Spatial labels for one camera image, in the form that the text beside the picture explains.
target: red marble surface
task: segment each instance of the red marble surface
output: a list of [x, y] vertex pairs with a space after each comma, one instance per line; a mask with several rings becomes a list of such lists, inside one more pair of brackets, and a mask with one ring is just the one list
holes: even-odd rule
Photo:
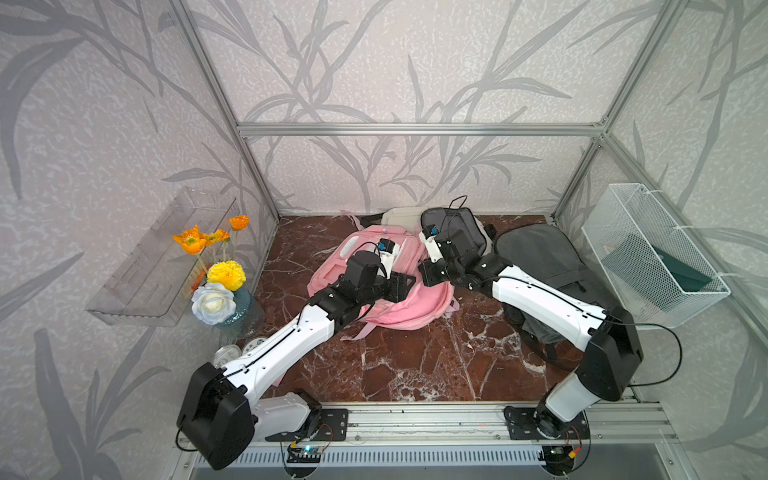
[[[499, 233], [542, 216], [480, 217]], [[307, 301], [314, 270], [355, 231], [346, 217], [284, 217], [262, 273], [257, 299], [266, 311], [258, 336], [269, 336], [295, 317]], [[539, 400], [568, 373], [546, 365], [520, 342], [496, 300], [457, 289], [461, 309], [424, 328], [377, 327], [365, 339], [318, 346], [265, 396], [304, 389], [321, 402], [401, 400]], [[362, 322], [344, 333], [356, 334]], [[558, 354], [576, 366], [581, 352], [563, 343]]]

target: dark gray backpack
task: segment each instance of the dark gray backpack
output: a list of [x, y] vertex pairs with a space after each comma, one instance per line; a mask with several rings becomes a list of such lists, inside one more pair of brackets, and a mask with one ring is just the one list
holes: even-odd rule
[[[582, 302], [612, 310], [619, 302], [600, 278], [581, 262], [571, 242], [557, 227], [529, 225], [503, 233], [494, 251], [522, 268], [528, 275]], [[545, 362], [570, 370], [558, 362], [554, 346], [565, 338], [538, 319], [512, 305], [504, 305], [507, 320], [522, 342]], [[538, 343], [545, 345], [542, 352]]]

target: wallpaper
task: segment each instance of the wallpaper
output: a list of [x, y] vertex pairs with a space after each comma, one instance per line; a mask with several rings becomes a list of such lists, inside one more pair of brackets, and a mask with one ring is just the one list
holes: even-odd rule
[[[768, 306], [768, 2], [689, 2], [614, 134]], [[685, 360], [648, 387], [703, 480], [764, 478], [768, 356], [722, 302], [676, 329]], [[674, 340], [644, 344], [642, 380], [669, 372]]]
[[[444, 205], [549, 214], [586, 137], [279, 137], [251, 149], [286, 214]], [[458, 151], [448, 162], [442, 152]]]
[[[608, 184], [627, 181], [611, 156], [599, 153], [558, 218], [581, 259], [600, 275], [581, 227]], [[661, 402], [701, 480], [757, 480], [768, 468], [768, 354], [728, 303], [677, 327], [684, 349], [679, 373], [668, 383], [637, 390], [642, 399]], [[672, 373], [677, 362], [672, 335], [643, 330], [640, 340], [645, 358], [634, 382], [655, 382]]]
[[252, 217], [253, 285], [275, 222], [224, 125], [164, 2], [0, 0], [0, 478], [161, 473], [219, 336], [84, 305], [182, 187]]
[[[662, 3], [188, 2], [241, 123], [599, 121]], [[544, 205], [563, 190], [576, 146], [586, 143], [250, 142], [285, 214], [438, 205], [459, 194], [487, 213], [549, 213]]]
[[766, 7], [692, 2], [613, 133], [768, 308]]
[[188, 3], [239, 121], [592, 122], [662, 2]]

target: pink backpack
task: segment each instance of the pink backpack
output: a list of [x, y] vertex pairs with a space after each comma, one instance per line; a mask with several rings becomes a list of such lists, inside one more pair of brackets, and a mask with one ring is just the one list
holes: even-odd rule
[[400, 246], [400, 252], [392, 267], [393, 272], [402, 272], [416, 277], [416, 282], [408, 294], [408, 298], [399, 303], [387, 300], [377, 300], [371, 311], [363, 319], [368, 324], [354, 338], [342, 337], [342, 340], [359, 340], [371, 333], [377, 325], [398, 330], [416, 330], [438, 318], [445, 312], [458, 310], [458, 303], [453, 299], [453, 285], [448, 282], [427, 287], [422, 283], [419, 273], [419, 262], [427, 257], [424, 243], [417, 235], [409, 233], [403, 227], [393, 225], [372, 225], [371, 227], [349, 235], [312, 275], [307, 285], [310, 296], [334, 283], [346, 271], [346, 261], [360, 250], [373, 251], [371, 243], [377, 244], [379, 239], [387, 238]]

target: white rose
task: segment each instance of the white rose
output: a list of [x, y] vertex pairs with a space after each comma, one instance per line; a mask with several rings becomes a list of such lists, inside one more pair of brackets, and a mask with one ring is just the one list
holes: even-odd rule
[[216, 325], [235, 313], [232, 292], [221, 283], [206, 283], [192, 295], [192, 313], [208, 325]]

